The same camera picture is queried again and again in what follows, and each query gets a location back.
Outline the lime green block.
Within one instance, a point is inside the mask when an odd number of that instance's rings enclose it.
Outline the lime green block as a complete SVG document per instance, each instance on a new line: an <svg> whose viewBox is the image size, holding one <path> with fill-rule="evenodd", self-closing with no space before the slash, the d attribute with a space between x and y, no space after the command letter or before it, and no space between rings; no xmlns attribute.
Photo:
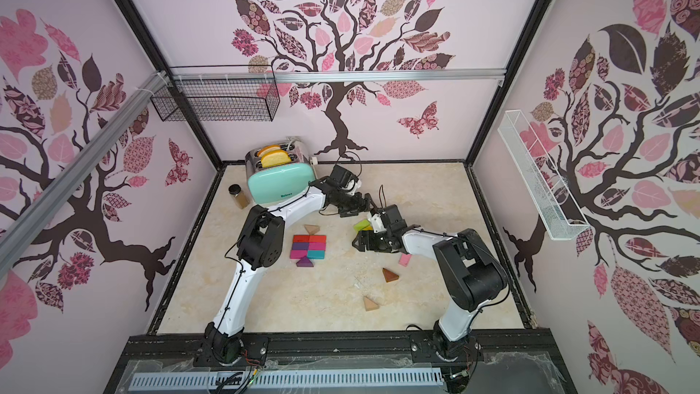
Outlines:
<svg viewBox="0 0 700 394"><path fill-rule="evenodd" d="M372 225L368 220L363 220L354 225L354 229L357 232L372 230Z"/></svg>

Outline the light pink block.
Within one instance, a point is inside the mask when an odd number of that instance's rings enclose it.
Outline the light pink block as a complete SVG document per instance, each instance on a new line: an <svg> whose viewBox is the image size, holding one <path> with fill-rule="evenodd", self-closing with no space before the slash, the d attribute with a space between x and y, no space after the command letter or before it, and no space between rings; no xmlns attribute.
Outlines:
<svg viewBox="0 0 700 394"><path fill-rule="evenodd" d="M401 257L399 257L398 264L399 264L400 266L407 267L407 266L409 265L409 263L410 263L411 258L412 258L411 255L402 254Z"/></svg>

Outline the magenta rectangular block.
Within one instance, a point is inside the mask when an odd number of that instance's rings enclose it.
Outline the magenta rectangular block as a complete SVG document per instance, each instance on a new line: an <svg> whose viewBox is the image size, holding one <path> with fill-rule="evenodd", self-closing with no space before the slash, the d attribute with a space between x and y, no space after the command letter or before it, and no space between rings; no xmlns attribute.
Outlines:
<svg viewBox="0 0 700 394"><path fill-rule="evenodd" d="M310 243L308 246L309 251L326 251L326 243Z"/></svg>
<svg viewBox="0 0 700 394"><path fill-rule="evenodd" d="M292 250L290 252L290 258L292 260L301 260L304 258L308 258L308 251L307 250Z"/></svg>

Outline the teal rectangular block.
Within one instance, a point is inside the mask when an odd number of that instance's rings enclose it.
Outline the teal rectangular block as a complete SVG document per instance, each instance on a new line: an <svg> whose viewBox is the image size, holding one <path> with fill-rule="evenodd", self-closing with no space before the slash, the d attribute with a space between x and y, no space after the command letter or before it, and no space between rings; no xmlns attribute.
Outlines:
<svg viewBox="0 0 700 394"><path fill-rule="evenodd" d="M306 256L312 260L322 260L326 258L324 250L308 250Z"/></svg>

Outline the beige triangular wooden block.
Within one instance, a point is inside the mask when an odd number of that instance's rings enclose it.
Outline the beige triangular wooden block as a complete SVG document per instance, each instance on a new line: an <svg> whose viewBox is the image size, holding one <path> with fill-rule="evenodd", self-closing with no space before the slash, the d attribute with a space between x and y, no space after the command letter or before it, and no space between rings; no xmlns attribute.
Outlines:
<svg viewBox="0 0 700 394"><path fill-rule="evenodd" d="M313 224L305 224L304 229L307 231L308 235L316 235L320 232L320 227Z"/></svg>

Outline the purple triangular wooden block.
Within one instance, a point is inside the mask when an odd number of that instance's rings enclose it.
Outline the purple triangular wooden block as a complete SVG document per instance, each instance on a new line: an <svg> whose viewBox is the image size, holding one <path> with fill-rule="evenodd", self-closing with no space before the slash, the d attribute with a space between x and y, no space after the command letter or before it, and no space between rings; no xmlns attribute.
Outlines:
<svg viewBox="0 0 700 394"><path fill-rule="evenodd" d="M313 267L314 263L311 259L309 259L308 257L305 256L296 262L296 266L302 267L302 268L307 268L307 267Z"/></svg>

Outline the magenta rectangular block front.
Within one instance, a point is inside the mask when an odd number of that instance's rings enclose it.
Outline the magenta rectangular block front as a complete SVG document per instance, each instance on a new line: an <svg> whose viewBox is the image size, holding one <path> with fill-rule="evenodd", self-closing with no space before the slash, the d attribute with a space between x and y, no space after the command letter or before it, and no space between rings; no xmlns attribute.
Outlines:
<svg viewBox="0 0 700 394"><path fill-rule="evenodd" d="M301 260L304 258L308 258L308 251L307 250L292 250L290 252L290 258L292 260Z"/></svg>

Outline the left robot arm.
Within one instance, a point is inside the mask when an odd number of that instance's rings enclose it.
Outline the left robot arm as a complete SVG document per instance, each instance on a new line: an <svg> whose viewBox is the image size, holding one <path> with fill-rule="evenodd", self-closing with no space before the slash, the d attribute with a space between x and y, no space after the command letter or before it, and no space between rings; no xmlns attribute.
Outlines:
<svg viewBox="0 0 700 394"><path fill-rule="evenodd" d="M316 181L303 193L280 204L257 205L249 211L233 245L234 278L219 311L205 329L205 339L217 362L233 365L244 355L242 334L247 311L264 274L282 255L286 227L330 205L342 217L377 208L368 193L347 192Z"/></svg>

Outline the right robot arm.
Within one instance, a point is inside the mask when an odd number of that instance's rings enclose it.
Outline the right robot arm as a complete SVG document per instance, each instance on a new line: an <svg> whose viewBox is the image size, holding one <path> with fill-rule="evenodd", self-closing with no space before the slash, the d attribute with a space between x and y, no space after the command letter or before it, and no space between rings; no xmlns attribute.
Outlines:
<svg viewBox="0 0 700 394"><path fill-rule="evenodd" d="M428 343L436 358L445 362L456 361L475 348L470 339L474 320L485 308L499 304L499 295L510 289L501 263L473 229L452 235L416 225L403 233L362 230L352 246L359 252L401 253L437 262L451 301Z"/></svg>

